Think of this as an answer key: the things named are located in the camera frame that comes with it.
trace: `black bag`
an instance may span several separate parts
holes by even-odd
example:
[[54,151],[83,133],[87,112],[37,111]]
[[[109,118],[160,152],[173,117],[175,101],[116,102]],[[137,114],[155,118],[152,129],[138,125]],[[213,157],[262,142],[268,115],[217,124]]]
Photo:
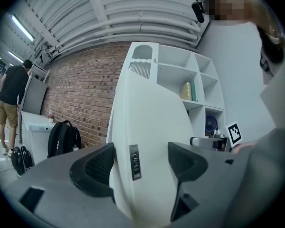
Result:
[[47,157],[50,158],[78,149],[81,149],[79,130],[72,127],[68,120],[56,123],[48,138]]
[[15,147],[11,154],[11,162],[18,176],[22,176],[33,166],[32,157],[26,147]]

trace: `white ceiling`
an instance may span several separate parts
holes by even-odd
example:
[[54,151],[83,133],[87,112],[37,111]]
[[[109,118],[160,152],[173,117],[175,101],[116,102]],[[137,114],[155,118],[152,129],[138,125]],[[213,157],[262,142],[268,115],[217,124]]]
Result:
[[[67,52],[64,51],[65,46],[70,46],[70,51],[75,51],[91,45],[125,40],[156,41],[194,48],[208,21],[196,24],[196,16],[191,8],[193,1],[18,0],[0,22],[0,57],[5,63],[15,65],[19,62],[8,51],[22,60],[28,58],[33,61],[41,45],[57,56],[60,55],[59,52]],[[13,23],[11,15],[15,15],[35,38],[33,42]],[[152,22],[140,20],[140,16],[152,19]],[[127,21],[129,18],[133,21],[111,23],[122,19]],[[171,19],[173,23],[159,22],[161,18]],[[106,21],[106,25],[98,28],[94,26]],[[174,24],[179,22],[182,23],[181,26]],[[188,26],[198,27],[200,31],[188,29]],[[87,32],[79,35],[84,29]]]

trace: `hand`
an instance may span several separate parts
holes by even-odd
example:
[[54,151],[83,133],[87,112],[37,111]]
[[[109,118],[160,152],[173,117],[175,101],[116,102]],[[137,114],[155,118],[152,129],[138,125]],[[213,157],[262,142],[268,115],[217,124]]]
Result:
[[232,148],[231,153],[237,154],[241,148],[252,147],[255,144],[256,144],[256,142],[239,143]]

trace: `brick wall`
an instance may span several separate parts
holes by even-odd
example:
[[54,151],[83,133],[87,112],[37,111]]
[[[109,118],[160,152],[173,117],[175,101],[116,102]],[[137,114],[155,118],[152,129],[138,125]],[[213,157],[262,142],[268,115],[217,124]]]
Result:
[[130,43],[108,44],[55,60],[50,69],[42,114],[69,120],[85,147],[104,143],[115,89]]

